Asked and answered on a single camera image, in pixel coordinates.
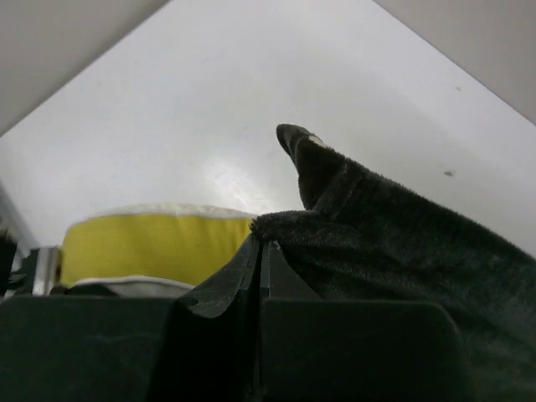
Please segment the white pillow yellow edge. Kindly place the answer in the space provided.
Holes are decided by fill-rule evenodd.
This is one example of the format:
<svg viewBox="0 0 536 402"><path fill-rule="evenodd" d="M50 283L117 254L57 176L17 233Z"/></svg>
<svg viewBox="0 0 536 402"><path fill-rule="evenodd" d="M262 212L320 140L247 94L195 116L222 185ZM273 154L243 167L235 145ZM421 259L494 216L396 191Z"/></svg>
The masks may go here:
<svg viewBox="0 0 536 402"><path fill-rule="evenodd" d="M120 296L176 297L223 268L250 234L253 214L197 204L142 204L71 225L59 283Z"/></svg>

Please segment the black beige patterned pillowcase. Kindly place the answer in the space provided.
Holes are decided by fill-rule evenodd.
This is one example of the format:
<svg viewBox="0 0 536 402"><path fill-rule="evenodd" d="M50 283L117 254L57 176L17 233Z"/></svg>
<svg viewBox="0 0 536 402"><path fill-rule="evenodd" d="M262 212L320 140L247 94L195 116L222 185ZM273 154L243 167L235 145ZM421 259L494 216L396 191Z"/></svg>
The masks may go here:
<svg viewBox="0 0 536 402"><path fill-rule="evenodd" d="M482 401L535 398L535 259L499 234L280 124L301 211L252 232L321 297L434 302L461 332Z"/></svg>

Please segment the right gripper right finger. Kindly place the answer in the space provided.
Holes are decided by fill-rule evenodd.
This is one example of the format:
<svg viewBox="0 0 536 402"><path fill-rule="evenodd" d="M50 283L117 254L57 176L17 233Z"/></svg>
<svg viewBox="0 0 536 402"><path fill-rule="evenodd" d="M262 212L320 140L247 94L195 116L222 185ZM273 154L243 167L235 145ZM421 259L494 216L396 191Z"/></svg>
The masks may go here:
<svg viewBox="0 0 536 402"><path fill-rule="evenodd" d="M265 401L473 401L456 325L435 304L326 301L278 244L260 265Z"/></svg>

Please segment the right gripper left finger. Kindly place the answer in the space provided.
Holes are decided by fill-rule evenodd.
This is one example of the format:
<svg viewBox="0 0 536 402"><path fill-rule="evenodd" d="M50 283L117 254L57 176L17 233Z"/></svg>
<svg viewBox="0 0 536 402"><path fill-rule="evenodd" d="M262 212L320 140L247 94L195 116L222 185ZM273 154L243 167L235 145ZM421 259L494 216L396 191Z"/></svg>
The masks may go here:
<svg viewBox="0 0 536 402"><path fill-rule="evenodd" d="M262 246L180 297L96 286L1 301L4 401L256 401Z"/></svg>

